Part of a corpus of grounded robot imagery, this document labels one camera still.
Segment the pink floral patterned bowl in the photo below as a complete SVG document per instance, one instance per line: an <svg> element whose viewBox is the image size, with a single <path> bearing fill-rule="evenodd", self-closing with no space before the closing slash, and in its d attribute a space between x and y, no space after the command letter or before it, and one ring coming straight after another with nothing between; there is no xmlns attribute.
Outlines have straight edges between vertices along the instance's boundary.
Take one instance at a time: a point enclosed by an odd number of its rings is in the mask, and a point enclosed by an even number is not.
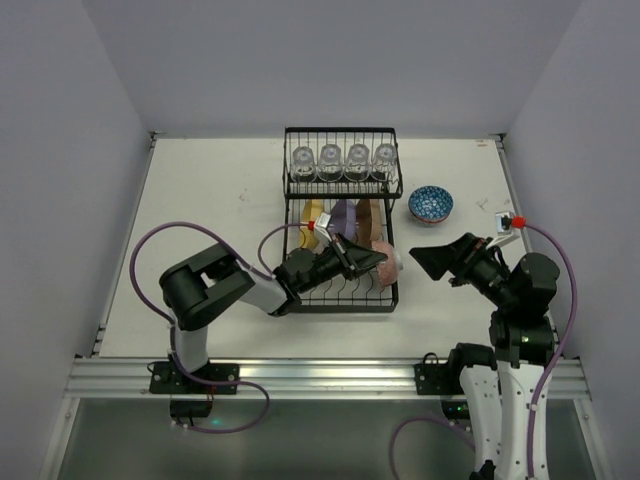
<svg viewBox="0 0 640 480"><path fill-rule="evenodd" d="M389 287L398 280L399 274L404 268L401 256L394 246L386 241L373 241L371 246L374 251L387 256L385 261L376 266L376 272L380 287Z"/></svg>

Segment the purple square plate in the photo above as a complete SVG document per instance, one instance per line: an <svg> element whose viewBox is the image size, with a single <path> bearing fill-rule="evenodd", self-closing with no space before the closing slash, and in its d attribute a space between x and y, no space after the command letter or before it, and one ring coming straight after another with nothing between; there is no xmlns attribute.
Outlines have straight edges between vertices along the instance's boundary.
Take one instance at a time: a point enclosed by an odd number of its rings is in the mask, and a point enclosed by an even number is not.
<svg viewBox="0 0 640 480"><path fill-rule="evenodd" d="M349 241L356 239L356 206L352 200L340 199L330 210L329 232L342 235Z"/></svg>

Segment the blue patterned bowl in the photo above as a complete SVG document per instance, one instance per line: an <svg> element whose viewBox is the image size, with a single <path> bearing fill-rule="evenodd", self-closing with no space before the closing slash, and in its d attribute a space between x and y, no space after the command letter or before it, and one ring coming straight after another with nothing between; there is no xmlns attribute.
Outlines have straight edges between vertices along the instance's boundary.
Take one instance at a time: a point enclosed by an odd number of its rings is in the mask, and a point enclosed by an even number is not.
<svg viewBox="0 0 640 480"><path fill-rule="evenodd" d="M417 220L434 225L450 216L454 208L454 198L440 186L422 186L410 194L408 208Z"/></svg>

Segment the yellow square panda plate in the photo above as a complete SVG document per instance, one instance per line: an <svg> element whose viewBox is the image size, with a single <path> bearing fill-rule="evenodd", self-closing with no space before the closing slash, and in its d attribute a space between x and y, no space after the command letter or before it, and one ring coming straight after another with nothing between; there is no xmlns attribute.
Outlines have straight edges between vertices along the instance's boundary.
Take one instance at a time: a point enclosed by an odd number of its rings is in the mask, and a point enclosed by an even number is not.
<svg viewBox="0 0 640 480"><path fill-rule="evenodd" d="M303 226L299 228L299 247L314 250L319 241L316 239L314 232L308 228L310 222L316 219L324 212L324 204L320 199L309 199L302 210L300 222Z"/></svg>

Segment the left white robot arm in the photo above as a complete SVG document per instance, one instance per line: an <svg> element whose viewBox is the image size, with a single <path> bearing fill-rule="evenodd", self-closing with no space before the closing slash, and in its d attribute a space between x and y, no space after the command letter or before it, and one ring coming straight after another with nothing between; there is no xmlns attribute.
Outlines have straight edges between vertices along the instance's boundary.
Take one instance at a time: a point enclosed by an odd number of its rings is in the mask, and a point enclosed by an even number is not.
<svg viewBox="0 0 640 480"><path fill-rule="evenodd" d="M335 277L355 280L374 272L386 287L397 279L398 268L396 251L389 243L374 241L367 248L337 234L319 253L292 250L271 277L262 278L241 266L229 248L216 244L160 278L163 300L175 323L172 354L185 371L194 373L209 360L208 326L235 303L279 317L294 311L302 294Z"/></svg>

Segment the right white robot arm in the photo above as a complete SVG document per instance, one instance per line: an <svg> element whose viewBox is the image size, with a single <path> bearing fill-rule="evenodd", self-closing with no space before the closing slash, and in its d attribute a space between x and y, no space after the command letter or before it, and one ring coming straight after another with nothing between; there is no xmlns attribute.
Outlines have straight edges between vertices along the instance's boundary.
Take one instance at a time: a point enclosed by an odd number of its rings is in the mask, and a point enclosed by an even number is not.
<svg viewBox="0 0 640 480"><path fill-rule="evenodd" d="M450 274L495 307L488 346L459 343L446 363L464 393L474 435L473 479L547 479L547 402L555 335L547 316L560 270L544 254L506 265L496 242L466 233L411 256L434 281Z"/></svg>

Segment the brown square plate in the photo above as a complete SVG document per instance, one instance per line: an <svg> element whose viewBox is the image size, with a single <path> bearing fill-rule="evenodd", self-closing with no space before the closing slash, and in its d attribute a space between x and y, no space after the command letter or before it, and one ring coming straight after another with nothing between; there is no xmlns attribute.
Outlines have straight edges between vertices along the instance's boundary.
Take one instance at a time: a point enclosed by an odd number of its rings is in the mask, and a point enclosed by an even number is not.
<svg viewBox="0 0 640 480"><path fill-rule="evenodd" d="M382 237L382 216L378 199L363 198L356 204L356 243L370 246Z"/></svg>

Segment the clear drinking glass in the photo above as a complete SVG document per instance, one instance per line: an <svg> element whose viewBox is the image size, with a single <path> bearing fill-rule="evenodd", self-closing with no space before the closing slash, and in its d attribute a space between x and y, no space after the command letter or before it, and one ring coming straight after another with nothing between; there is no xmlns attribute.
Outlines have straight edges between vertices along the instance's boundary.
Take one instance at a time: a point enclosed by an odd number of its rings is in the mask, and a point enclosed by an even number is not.
<svg viewBox="0 0 640 480"><path fill-rule="evenodd" d="M320 150L317 163L318 177L324 182L336 182L342 178L342 150L336 144L326 144Z"/></svg>
<svg viewBox="0 0 640 480"><path fill-rule="evenodd" d="M354 182L365 181L369 176L369 148L361 143L353 144L348 151L344 176Z"/></svg>
<svg viewBox="0 0 640 480"><path fill-rule="evenodd" d="M290 174L294 182L311 183L316 179L316 162L310 147L299 146L293 153L290 162Z"/></svg>
<svg viewBox="0 0 640 480"><path fill-rule="evenodd" d="M397 161L397 149L393 144L380 144L372 157L371 176L378 181L390 181L393 178Z"/></svg>

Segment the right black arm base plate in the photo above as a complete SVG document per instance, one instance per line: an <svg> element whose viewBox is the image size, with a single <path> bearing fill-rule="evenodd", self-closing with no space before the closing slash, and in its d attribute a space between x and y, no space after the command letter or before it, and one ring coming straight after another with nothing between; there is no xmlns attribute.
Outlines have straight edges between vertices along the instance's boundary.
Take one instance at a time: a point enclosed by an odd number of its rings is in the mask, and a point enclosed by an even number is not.
<svg viewBox="0 0 640 480"><path fill-rule="evenodd" d="M463 393L459 381L456 354L450 351L447 358L435 352L426 353L414 368L414 383L418 395L455 396Z"/></svg>

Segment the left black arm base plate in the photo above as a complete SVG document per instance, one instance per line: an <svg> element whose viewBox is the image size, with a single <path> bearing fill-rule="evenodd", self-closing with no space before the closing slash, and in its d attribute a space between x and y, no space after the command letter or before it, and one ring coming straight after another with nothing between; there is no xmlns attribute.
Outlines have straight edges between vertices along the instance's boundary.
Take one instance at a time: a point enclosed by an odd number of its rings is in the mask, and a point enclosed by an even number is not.
<svg viewBox="0 0 640 480"><path fill-rule="evenodd" d="M172 360L151 362L147 365L151 374L149 392L166 395L235 395L240 367L235 363L211 363L192 373L214 385L194 381L182 373Z"/></svg>

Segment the aluminium mounting rail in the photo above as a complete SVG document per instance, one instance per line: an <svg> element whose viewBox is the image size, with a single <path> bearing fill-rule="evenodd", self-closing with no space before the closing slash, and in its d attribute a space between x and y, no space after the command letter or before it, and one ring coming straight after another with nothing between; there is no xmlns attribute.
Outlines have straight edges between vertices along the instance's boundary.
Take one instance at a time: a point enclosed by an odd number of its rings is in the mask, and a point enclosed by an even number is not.
<svg viewBox="0 0 640 480"><path fill-rule="evenodd" d="M150 395L151 358L76 359L65 398L136 399ZM417 397L414 359L235 359L242 380L273 400L409 400Z"/></svg>

